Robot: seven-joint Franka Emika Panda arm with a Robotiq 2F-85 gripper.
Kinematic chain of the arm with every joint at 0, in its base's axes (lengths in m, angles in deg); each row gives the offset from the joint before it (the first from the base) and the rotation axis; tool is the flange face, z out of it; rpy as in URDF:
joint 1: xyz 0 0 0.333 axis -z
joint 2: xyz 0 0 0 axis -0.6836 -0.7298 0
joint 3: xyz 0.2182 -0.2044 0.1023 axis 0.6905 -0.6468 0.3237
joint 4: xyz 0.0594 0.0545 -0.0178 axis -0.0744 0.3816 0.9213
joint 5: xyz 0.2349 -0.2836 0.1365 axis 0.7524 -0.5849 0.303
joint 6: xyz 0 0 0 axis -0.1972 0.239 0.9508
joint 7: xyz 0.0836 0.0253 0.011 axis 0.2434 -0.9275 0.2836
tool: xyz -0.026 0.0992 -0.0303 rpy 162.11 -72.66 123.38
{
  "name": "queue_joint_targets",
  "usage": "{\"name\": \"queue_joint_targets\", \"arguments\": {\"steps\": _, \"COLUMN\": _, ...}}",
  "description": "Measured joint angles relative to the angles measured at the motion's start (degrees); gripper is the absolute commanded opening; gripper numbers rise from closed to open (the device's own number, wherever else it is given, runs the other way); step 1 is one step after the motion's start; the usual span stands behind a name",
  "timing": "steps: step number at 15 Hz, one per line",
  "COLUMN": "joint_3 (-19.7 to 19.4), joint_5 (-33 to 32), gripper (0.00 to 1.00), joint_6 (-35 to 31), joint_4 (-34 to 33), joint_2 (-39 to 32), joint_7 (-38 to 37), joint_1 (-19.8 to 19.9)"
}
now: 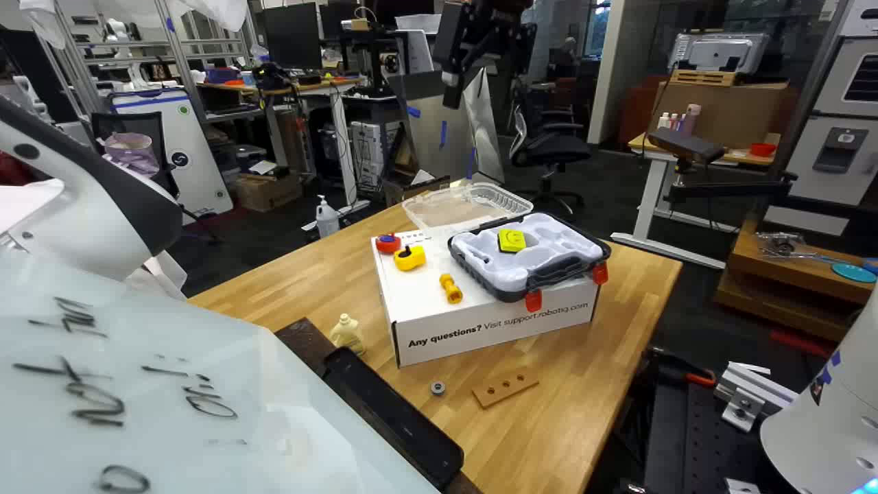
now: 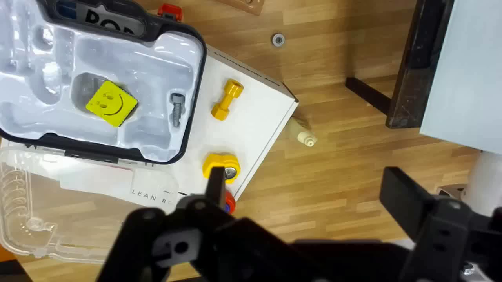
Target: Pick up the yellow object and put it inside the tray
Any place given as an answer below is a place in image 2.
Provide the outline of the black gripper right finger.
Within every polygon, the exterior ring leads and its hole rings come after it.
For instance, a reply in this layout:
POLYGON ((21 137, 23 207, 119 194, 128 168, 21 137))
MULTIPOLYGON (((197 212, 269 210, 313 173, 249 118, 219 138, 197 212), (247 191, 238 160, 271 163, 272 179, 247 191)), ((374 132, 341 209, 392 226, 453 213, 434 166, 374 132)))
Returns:
POLYGON ((415 241, 423 221, 434 205, 434 198, 396 166, 385 166, 381 179, 379 202, 415 241))

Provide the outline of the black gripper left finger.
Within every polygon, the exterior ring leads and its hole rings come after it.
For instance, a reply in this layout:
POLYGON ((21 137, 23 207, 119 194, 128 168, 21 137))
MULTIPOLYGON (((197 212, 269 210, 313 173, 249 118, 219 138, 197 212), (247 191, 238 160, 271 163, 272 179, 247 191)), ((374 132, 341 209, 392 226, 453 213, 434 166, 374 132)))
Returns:
POLYGON ((218 207, 224 207, 225 201, 225 169, 222 166, 216 166, 210 171, 210 177, 205 188, 205 198, 216 204, 218 207))

